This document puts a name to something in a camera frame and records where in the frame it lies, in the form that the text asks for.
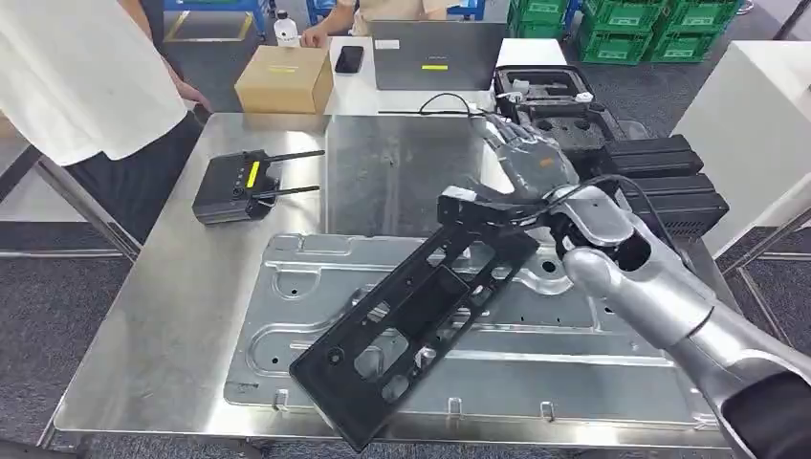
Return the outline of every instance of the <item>silver robotic arm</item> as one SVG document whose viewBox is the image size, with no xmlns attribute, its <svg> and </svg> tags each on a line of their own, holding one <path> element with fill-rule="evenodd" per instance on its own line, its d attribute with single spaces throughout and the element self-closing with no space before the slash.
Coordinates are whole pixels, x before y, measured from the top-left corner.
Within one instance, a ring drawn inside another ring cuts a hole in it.
<svg viewBox="0 0 811 459">
<path fill-rule="evenodd" d="M 624 270 L 603 251 L 574 248 L 563 267 L 575 286 L 672 356 L 739 457 L 811 457 L 811 358 L 721 303 L 639 217 L 625 219 L 647 259 Z"/>
<path fill-rule="evenodd" d="M 811 358 L 720 302 L 639 217 L 601 189 L 578 186 L 554 141 L 486 118 L 499 133 L 488 143 L 515 187 L 511 196 L 555 203 L 546 213 L 575 287 L 672 356 L 737 456 L 811 458 Z"/>
</svg>

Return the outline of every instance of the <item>white bottle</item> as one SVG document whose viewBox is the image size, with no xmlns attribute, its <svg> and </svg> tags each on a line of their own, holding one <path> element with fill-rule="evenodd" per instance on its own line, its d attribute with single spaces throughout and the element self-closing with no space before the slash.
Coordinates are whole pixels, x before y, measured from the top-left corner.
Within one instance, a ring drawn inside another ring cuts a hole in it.
<svg viewBox="0 0 811 459">
<path fill-rule="evenodd" d="M 285 10 L 276 12 L 274 32 L 278 46 L 298 46 L 298 28 L 296 27 L 296 22 L 287 15 Z"/>
</svg>

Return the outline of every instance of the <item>stainless steel table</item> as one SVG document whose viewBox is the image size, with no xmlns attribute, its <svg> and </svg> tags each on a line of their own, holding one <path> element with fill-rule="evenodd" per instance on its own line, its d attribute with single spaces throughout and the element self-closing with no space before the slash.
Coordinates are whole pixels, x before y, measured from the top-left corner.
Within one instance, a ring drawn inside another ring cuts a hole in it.
<svg viewBox="0 0 811 459">
<path fill-rule="evenodd" d="M 436 195 L 449 181 L 469 175 L 498 181 L 495 162 L 470 128 L 458 118 L 212 116 L 57 408 L 56 428 L 336 438 L 312 409 L 234 405 L 223 398 L 262 252 L 274 234 L 283 232 L 428 235 L 437 226 Z M 281 198 L 261 222 L 199 224 L 191 203 L 208 160 L 256 148 L 270 155 L 325 148 L 324 157 L 281 166 L 284 187 L 321 184 L 321 192 Z M 730 301 L 703 246 L 687 252 L 705 280 Z M 600 379 L 592 383 L 606 397 L 614 395 L 614 386 L 601 386 Z M 643 404 L 671 402 L 638 395 Z M 497 396 L 498 387 L 482 394 Z M 699 399 L 689 391 L 672 397 Z M 537 416 L 475 416 L 450 405 L 447 412 L 401 413 L 384 438 L 581 448 L 726 447 L 712 417 L 689 423 L 599 422 L 556 417 L 544 406 Z"/>
</svg>

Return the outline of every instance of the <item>green plastic crate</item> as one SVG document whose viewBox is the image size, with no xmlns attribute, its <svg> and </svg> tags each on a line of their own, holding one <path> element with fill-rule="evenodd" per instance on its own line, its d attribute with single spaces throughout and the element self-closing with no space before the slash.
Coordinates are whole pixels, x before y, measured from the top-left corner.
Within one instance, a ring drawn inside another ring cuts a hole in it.
<svg viewBox="0 0 811 459">
<path fill-rule="evenodd" d="M 512 38 L 560 38 L 563 36 L 563 24 L 519 22 L 510 31 Z"/>
<path fill-rule="evenodd" d="M 596 31 L 650 32 L 666 0 L 585 0 Z"/>
<path fill-rule="evenodd" d="M 510 9 L 520 22 L 558 24 L 568 5 L 569 0 L 512 0 Z"/>
<path fill-rule="evenodd" d="M 645 60 L 650 62 L 701 62 L 720 33 L 658 32 Z"/>
<path fill-rule="evenodd" d="M 666 32 L 717 33 L 727 27 L 739 0 L 670 0 L 656 24 Z"/>
<path fill-rule="evenodd" d="M 652 32 L 613 32 L 595 30 L 584 18 L 578 31 L 581 62 L 636 65 L 642 58 Z"/>
</svg>

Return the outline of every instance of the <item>yellow label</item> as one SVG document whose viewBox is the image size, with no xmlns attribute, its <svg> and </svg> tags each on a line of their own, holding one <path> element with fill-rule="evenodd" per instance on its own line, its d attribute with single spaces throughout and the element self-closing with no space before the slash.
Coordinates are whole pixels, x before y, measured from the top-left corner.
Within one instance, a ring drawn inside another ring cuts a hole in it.
<svg viewBox="0 0 811 459">
<path fill-rule="evenodd" d="M 248 175 L 248 182 L 245 188 L 253 188 L 253 182 L 256 182 L 256 172 L 259 172 L 259 161 L 254 161 L 251 166 L 251 173 Z"/>
<path fill-rule="evenodd" d="M 272 74 L 294 74 L 296 67 L 271 66 L 268 67 L 268 70 Z"/>
</svg>

